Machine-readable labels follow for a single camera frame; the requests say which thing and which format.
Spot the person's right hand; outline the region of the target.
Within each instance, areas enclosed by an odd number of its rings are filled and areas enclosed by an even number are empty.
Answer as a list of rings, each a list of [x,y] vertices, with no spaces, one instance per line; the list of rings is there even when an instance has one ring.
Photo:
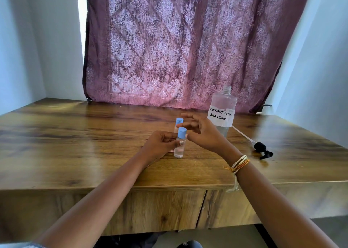
[[[188,118],[189,121],[178,124],[178,127],[185,127],[190,132],[201,134],[201,144],[198,146],[218,154],[229,167],[232,167],[243,156],[206,117],[194,113],[181,113],[180,117]]]

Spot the person's left hand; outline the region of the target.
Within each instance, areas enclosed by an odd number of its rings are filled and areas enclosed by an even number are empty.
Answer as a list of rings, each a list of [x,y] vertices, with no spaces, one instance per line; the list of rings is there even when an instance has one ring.
[[[163,149],[163,142],[176,140],[177,133],[167,131],[154,131],[145,144],[137,153],[137,157],[141,159],[145,167],[161,159],[172,149]]]

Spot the small clear bottle blue cap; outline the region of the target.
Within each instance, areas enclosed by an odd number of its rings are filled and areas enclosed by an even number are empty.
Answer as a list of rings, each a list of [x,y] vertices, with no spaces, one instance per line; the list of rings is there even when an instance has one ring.
[[[182,158],[185,150],[187,129],[179,127],[176,140],[180,142],[180,146],[174,149],[173,156],[175,158]]]
[[[176,125],[178,125],[178,124],[180,124],[180,123],[183,123],[183,121],[184,121],[184,119],[183,118],[176,118]],[[174,127],[174,132],[175,133],[181,133],[180,131],[179,131],[179,128],[178,127],[176,127],[176,125],[175,125],[175,127]],[[185,135],[185,137],[184,138],[177,138],[176,140],[185,140],[186,141],[186,135]],[[183,157],[183,154],[184,154],[184,149],[185,149],[185,145],[182,145],[182,146],[180,146],[180,147],[178,147],[178,148],[176,148],[176,149],[172,149],[172,150],[170,150],[170,153],[173,153],[173,155],[174,155],[174,157],[176,157],[176,158],[182,158]]]

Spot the person's right forearm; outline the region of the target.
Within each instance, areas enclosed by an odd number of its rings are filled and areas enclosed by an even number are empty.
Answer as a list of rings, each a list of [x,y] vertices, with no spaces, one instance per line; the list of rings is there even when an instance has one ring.
[[[243,193],[278,248],[338,248],[251,163],[241,167],[236,177]]]

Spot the person's left forearm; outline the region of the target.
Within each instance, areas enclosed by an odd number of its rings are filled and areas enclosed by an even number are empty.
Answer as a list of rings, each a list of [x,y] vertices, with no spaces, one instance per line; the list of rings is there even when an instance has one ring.
[[[34,243],[44,248],[93,248],[141,172],[153,161],[149,154],[137,153],[69,209]]]

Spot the large clear labelled bottle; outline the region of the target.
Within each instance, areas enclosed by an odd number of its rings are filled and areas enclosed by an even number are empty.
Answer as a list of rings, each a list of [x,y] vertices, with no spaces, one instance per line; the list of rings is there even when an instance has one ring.
[[[233,96],[231,91],[231,86],[224,86],[221,92],[214,93],[207,115],[225,138],[233,125],[236,112],[237,97]]]

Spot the wooden desk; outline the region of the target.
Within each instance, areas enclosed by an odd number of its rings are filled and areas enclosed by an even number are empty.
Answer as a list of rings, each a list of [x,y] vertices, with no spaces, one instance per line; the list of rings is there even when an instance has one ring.
[[[184,110],[43,99],[0,116],[0,242],[38,237]],[[310,218],[348,215],[348,149],[274,115],[236,114],[228,140]],[[225,161],[187,141],[139,176],[104,235],[259,223]]]

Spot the black pump dispenser with tube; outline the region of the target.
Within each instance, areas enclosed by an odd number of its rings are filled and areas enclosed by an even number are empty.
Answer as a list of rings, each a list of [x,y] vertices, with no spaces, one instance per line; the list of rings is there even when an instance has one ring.
[[[267,147],[262,142],[252,140],[250,137],[246,136],[234,126],[232,126],[232,128],[250,142],[251,147],[254,149],[254,151],[260,155],[260,160],[268,159],[273,156],[273,152],[267,150]]]

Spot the purple patterned curtain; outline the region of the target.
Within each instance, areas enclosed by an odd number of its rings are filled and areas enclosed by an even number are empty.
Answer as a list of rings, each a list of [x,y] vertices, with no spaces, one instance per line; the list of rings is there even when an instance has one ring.
[[[236,112],[267,99],[307,0],[87,0],[88,100]]]

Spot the black shoe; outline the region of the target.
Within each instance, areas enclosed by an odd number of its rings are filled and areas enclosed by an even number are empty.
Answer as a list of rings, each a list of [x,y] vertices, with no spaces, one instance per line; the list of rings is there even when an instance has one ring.
[[[181,243],[176,248],[203,248],[203,247],[198,241],[190,240],[190,241]]]

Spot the dark trousers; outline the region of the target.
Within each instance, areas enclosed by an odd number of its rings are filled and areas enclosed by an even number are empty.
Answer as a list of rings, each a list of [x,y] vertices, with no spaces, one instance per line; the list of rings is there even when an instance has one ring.
[[[93,248],[153,248],[164,232],[101,236]]]

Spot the grey sleeve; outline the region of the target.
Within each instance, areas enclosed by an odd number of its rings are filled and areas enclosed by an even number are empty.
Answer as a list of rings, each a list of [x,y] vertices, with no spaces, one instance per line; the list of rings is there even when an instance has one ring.
[[[32,242],[17,242],[0,244],[0,248],[46,248],[45,246]]]

